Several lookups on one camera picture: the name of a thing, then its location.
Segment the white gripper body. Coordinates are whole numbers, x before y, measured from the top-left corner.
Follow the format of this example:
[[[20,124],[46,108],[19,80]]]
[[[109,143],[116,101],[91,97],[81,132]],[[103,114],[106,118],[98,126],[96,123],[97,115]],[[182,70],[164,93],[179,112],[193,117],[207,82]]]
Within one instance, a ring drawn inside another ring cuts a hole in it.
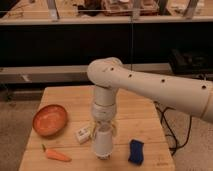
[[[92,104],[91,114],[93,117],[93,121],[90,124],[90,136],[94,137],[97,129],[103,123],[107,123],[112,129],[112,135],[115,136],[117,134],[117,123],[116,123],[116,113],[117,113],[117,105],[113,104],[111,106],[101,106],[96,103]]]

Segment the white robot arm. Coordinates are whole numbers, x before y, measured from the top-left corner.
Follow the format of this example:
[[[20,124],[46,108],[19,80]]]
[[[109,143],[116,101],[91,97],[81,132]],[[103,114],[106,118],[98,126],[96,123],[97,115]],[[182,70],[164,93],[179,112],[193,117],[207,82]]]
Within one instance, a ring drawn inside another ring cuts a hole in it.
[[[94,84],[92,137],[102,124],[114,126],[116,94],[119,88],[213,123],[211,81],[131,71],[125,69],[115,57],[91,62],[87,68],[87,76]]]

